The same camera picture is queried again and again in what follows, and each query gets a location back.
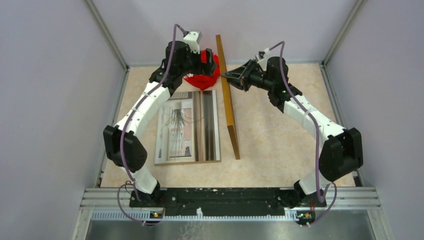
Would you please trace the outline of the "wooden picture frame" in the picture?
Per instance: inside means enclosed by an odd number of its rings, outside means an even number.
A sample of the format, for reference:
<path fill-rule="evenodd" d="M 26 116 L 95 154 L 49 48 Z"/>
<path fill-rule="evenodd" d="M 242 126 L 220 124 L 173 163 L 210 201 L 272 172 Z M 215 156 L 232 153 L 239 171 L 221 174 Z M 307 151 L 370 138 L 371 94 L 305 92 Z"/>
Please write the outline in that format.
<path fill-rule="evenodd" d="M 215 36 L 215 40 L 216 40 L 216 47 L 217 47 L 219 70 L 221 73 L 220 79 L 221 79 L 221 88 L 222 88 L 222 95 L 223 95 L 226 126 L 228 130 L 229 138 L 231 141 L 234 157 L 236 160 L 240 160 L 241 155 L 240 155 L 239 141 L 237 136 L 236 121 L 234 116 L 234 108 L 233 108 L 230 84 L 228 83 L 227 78 L 223 76 L 223 73 L 227 72 L 227 64 L 226 64 L 221 35 L 217 34 Z"/>

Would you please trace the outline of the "photo with glass sheet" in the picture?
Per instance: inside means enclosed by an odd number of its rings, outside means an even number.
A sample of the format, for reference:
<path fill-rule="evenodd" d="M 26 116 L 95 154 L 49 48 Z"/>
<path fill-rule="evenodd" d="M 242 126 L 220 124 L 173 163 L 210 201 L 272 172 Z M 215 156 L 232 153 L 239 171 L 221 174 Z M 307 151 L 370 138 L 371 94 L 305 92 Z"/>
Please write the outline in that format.
<path fill-rule="evenodd" d="M 215 90 L 176 92 L 158 111 L 156 166 L 221 162 Z"/>

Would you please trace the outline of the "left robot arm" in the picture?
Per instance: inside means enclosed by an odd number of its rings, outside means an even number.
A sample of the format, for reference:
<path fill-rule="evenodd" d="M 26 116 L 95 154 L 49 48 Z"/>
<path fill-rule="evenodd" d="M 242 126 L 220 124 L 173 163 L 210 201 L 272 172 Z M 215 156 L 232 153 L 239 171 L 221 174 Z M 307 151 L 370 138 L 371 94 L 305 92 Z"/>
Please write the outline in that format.
<path fill-rule="evenodd" d="M 129 177 L 135 199 L 154 207 L 160 202 L 160 183 L 146 165 L 148 152 L 141 138 L 153 116 L 176 92 L 188 74 L 211 77 L 218 67 L 210 48 L 196 52 L 188 43 L 169 42 L 165 58 L 152 72 L 144 91 L 115 125 L 107 125 L 103 139 L 107 158 Z"/>

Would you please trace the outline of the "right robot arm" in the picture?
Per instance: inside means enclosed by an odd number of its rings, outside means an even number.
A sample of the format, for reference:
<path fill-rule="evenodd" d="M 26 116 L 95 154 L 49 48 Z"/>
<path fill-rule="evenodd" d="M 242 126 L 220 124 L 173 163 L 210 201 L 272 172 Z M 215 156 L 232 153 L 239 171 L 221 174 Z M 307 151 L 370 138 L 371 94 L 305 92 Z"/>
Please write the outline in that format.
<path fill-rule="evenodd" d="M 307 206 L 313 199 L 324 202 L 332 183 L 356 171 L 364 164 L 362 135 L 330 120 L 315 108 L 303 93 L 289 82 L 289 67 L 283 57 L 274 56 L 263 68 L 249 60 L 242 66 L 223 72 L 233 87 L 247 92 L 252 86 L 267 91 L 270 103 L 293 118 L 315 139 L 315 169 L 284 193 L 282 204 L 289 208 Z"/>

